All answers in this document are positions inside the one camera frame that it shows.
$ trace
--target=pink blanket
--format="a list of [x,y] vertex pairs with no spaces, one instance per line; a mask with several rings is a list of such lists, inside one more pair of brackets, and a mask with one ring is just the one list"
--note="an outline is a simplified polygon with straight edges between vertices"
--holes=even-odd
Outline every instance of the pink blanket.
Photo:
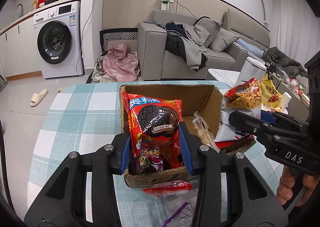
[[127,53],[127,47],[125,44],[113,46],[103,58],[103,69],[118,82],[135,81],[139,73],[138,58]]

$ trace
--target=cardboard box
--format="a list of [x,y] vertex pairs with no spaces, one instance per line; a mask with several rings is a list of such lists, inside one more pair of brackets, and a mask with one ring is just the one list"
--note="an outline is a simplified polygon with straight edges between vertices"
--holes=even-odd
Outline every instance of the cardboard box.
[[[182,100],[182,120],[191,134],[197,135],[192,125],[193,114],[196,111],[204,118],[212,132],[215,135],[217,134],[222,94],[214,85],[122,85],[119,89],[121,132],[124,131],[128,124],[128,114],[124,108],[121,95],[123,91],[164,100],[180,99]],[[238,151],[245,152],[254,144],[254,139],[244,138],[241,139],[241,142],[236,142],[227,147],[226,152],[230,155]],[[129,166],[129,169],[124,171],[124,181],[128,187],[132,188],[152,187],[156,183],[176,179],[184,180],[189,176],[184,166],[152,174],[132,175],[130,173]]]

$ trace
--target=gray pillow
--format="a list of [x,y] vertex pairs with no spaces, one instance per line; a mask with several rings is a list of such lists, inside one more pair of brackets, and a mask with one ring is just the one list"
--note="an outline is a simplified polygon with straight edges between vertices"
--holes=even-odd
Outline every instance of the gray pillow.
[[224,49],[229,47],[233,42],[240,38],[237,34],[227,31],[223,28],[219,31],[218,35],[214,38],[209,48],[216,53],[222,52]]
[[204,43],[204,46],[207,48],[218,34],[222,23],[206,17],[202,17],[196,22],[196,24],[204,27],[210,34]]

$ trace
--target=human hand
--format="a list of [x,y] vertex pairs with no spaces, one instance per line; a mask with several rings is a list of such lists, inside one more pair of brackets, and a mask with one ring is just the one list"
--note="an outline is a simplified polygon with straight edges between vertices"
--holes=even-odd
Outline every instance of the human hand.
[[[306,192],[296,204],[296,206],[303,206],[309,200],[314,189],[319,182],[320,176],[310,176],[305,174],[303,176],[303,185],[307,187]],[[284,205],[293,196],[292,187],[294,187],[295,179],[288,166],[284,166],[282,176],[280,178],[279,187],[277,189],[277,199],[281,205]]]

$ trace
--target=washing machine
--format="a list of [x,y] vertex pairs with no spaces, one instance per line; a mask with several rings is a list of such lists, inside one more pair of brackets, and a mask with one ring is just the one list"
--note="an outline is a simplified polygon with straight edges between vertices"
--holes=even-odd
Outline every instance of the washing machine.
[[43,77],[82,75],[80,1],[38,12],[33,21]]

